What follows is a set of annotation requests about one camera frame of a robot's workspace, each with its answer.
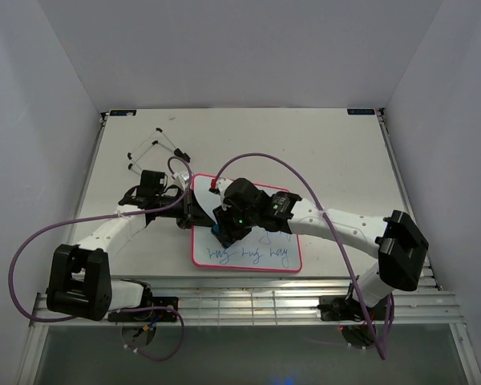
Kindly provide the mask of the blue bone-shaped eraser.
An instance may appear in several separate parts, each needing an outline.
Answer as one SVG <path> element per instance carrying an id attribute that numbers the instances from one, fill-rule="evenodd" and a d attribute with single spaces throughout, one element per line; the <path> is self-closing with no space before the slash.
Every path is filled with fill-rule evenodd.
<path id="1" fill-rule="evenodd" d="M 225 229 L 224 226 L 215 224 L 211 228 L 211 234 L 219 241 L 220 245 L 225 249 L 229 248 L 235 242 L 232 236 L 228 234 L 228 231 Z"/>

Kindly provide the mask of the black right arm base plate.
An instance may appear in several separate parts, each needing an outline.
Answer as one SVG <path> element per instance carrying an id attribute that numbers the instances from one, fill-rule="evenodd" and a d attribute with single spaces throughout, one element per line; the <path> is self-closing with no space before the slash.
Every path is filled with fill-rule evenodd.
<path id="1" fill-rule="evenodd" d="M 375 347 L 375 338 L 369 331 L 368 322 L 362 314 L 362 308 L 351 297 L 321 296 L 317 309 L 323 322 L 355 322 L 355 325 L 340 326 L 342 337 L 357 348 Z M 394 321 L 394 296 L 390 294 L 374 307 L 367 309 L 370 321 L 383 321 L 382 333 L 385 337 L 391 331 Z"/>

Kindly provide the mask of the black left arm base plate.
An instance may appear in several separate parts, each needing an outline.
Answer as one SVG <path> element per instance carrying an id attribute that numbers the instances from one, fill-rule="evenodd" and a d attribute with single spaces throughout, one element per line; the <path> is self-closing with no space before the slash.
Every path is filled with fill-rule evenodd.
<path id="1" fill-rule="evenodd" d="M 149 310 L 140 312 L 113 311 L 107 316 L 109 322 L 137 322 L 148 324 L 150 322 L 176 322 L 177 316 L 170 310 L 161 310 L 160 307 L 178 310 L 178 297 L 154 297 L 142 301 L 140 308 L 149 307 Z"/>

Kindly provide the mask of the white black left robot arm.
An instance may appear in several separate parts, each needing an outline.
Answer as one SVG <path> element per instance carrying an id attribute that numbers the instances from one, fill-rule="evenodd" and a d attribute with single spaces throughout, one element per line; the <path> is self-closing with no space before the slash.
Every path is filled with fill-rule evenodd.
<path id="1" fill-rule="evenodd" d="M 149 318 L 155 301 L 150 286 L 136 280 L 111 278 L 110 261 L 157 217 L 173 218 L 181 229 L 212 226 L 192 191 L 192 174 L 145 170 L 139 183 L 119 200 L 115 214 L 91 235 L 55 251 L 46 289 L 53 312 L 100 321 L 111 311 L 127 312 L 136 320 Z"/>

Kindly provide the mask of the pink framed whiteboard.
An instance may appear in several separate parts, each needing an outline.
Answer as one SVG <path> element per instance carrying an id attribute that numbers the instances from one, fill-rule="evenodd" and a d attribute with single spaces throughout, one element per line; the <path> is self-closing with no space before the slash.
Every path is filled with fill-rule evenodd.
<path id="1" fill-rule="evenodd" d="M 255 227 L 224 248 L 210 229 L 194 226 L 192 262 L 200 268 L 294 274 L 302 268 L 301 246 L 296 235 Z"/>

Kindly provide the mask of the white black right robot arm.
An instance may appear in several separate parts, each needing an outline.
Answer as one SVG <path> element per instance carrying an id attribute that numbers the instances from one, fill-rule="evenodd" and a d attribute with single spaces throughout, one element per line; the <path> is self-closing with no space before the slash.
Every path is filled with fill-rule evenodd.
<path id="1" fill-rule="evenodd" d="M 388 217 L 368 217 L 325 210 L 295 193 L 269 195 L 245 178 L 214 180 L 210 191 L 220 198 L 212 211 L 212 234 L 225 248 L 258 227 L 334 241 L 341 251 L 351 247 L 374 258 L 375 264 L 355 279 L 346 296 L 346 309 L 355 318 L 365 318 L 395 290 L 418 288 L 429 243 L 408 213 L 394 210 Z"/>

